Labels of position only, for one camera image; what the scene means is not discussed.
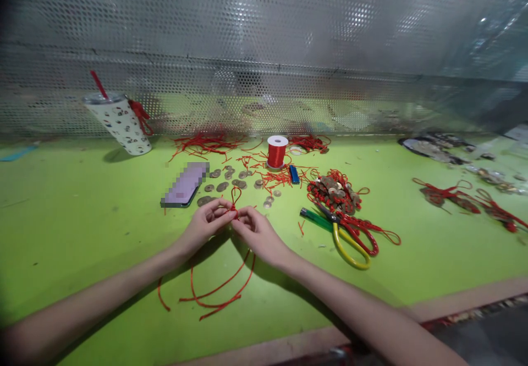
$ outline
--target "green table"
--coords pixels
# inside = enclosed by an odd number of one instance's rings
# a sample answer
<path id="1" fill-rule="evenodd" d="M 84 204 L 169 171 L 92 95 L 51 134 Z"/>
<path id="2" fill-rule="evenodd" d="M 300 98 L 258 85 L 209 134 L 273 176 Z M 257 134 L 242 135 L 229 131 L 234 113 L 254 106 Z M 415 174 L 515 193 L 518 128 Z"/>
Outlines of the green table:
<path id="1" fill-rule="evenodd" d="M 247 148 L 259 141 L 250 141 Z M 510 144 L 503 139 L 496 149 Z M 149 154 L 131 158 L 113 140 L 62 140 L 43 143 L 15 162 L 0 163 L 0 292 L 6 323 L 132 266 L 179 236 L 197 208 L 197 198 L 191 207 L 168 209 L 167 215 L 159 200 L 181 168 L 196 157 L 179 154 L 167 164 L 174 152 L 172 142 L 161 138 L 153 145 Z M 19 148 L 4 144 L 0 157 Z M 265 149 L 263 143 L 253 152 Z M 244 154 L 249 153 L 229 153 L 233 159 L 228 164 L 237 170 L 234 178 L 243 169 L 236 159 Z M 207 157 L 212 169 L 223 166 L 223 156 Z M 330 233 L 308 221 L 301 236 L 299 210 L 309 206 L 305 188 L 281 189 L 282 196 L 264 210 L 266 194 L 254 189 L 250 178 L 238 207 L 256 204 L 300 255 L 390 304 L 410 305 L 528 273 L 528 247 L 518 240 L 523 236 L 528 242 L 527 233 L 511 234 L 487 215 L 460 214 L 459 207 L 447 202 L 449 215 L 428 204 L 411 178 L 440 188 L 461 178 L 471 180 L 525 220 L 528 197 L 501 194 L 461 168 L 449 169 L 412 154 L 394 138 L 337 137 L 328 154 L 293 158 L 294 164 L 319 167 L 321 173 L 337 168 L 355 188 L 369 187 L 371 193 L 363 196 L 358 217 L 395 231 L 403 244 L 394 246 L 375 234 L 380 254 L 370 270 L 358 271 L 334 250 Z M 513 156 L 499 154 L 498 162 L 481 165 L 528 175 L 528 160 Z M 203 195 L 202 186 L 197 197 Z M 224 196 L 230 197 L 229 191 Z M 245 251 L 234 236 L 206 246 L 197 255 L 197 292 L 207 292 L 230 277 Z M 229 299 L 245 282 L 249 267 L 209 300 Z M 242 298 L 201 322 L 206 310 L 192 302 L 178 303 L 180 297 L 191 295 L 188 266 L 165 278 L 162 293 L 171 312 L 161 306 L 153 285 L 62 363 L 162 365 L 332 323 L 324 306 L 309 293 L 258 259 Z"/>

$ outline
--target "spool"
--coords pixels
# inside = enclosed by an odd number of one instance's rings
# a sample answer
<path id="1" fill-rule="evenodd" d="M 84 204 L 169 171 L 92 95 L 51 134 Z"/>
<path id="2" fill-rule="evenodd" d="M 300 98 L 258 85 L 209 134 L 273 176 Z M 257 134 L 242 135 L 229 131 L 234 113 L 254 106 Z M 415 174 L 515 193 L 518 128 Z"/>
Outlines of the spool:
<path id="1" fill-rule="evenodd" d="M 268 138 L 268 160 L 266 164 L 272 169 L 284 167 L 284 155 L 288 140 L 281 135 L 273 135 Z"/>

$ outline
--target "yellow scissor handle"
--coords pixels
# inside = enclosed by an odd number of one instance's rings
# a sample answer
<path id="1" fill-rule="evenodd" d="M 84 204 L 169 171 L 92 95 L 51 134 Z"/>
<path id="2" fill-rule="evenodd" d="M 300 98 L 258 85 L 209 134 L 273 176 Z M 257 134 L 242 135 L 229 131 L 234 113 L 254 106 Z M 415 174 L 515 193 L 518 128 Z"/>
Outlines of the yellow scissor handle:
<path id="1" fill-rule="evenodd" d="M 345 260 L 355 267 L 358 270 L 367 270 L 370 267 L 370 256 L 368 253 L 365 252 L 363 248 L 361 248 L 357 242 L 355 242 L 346 232 L 343 231 L 343 229 L 339 228 L 339 225 L 337 223 L 333 223 L 333 234 L 334 234 L 334 242 L 335 246 L 339 251 L 341 252 L 341 255 L 345 258 Z M 354 259 L 352 259 L 350 256 L 348 256 L 347 252 L 341 245 L 341 242 L 339 241 L 339 235 L 348 242 L 352 247 L 357 250 L 361 255 L 365 258 L 365 263 L 358 263 Z"/>

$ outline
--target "metal mesh wall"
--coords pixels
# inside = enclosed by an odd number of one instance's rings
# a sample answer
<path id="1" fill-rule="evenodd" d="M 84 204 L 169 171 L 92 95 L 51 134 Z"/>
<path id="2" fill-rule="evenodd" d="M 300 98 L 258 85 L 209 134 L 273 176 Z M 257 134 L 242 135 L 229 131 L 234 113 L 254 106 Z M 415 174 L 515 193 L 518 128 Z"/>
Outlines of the metal mesh wall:
<path id="1" fill-rule="evenodd" d="M 90 69 L 158 133 L 493 129 L 528 116 L 527 12 L 528 0 L 11 0 L 0 131 L 106 136 L 81 103 Z"/>

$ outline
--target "purple phone case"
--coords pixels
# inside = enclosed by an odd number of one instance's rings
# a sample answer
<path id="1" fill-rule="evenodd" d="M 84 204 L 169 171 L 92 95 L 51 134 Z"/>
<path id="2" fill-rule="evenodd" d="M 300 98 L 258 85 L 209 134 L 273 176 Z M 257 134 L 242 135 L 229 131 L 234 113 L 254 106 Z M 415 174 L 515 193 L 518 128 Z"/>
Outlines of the purple phone case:
<path id="1" fill-rule="evenodd" d="M 161 199 L 162 208 L 179 208 L 190 203 L 196 188 L 205 181 L 209 173 L 209 163 L 189 163 L 165 197 Z"/>

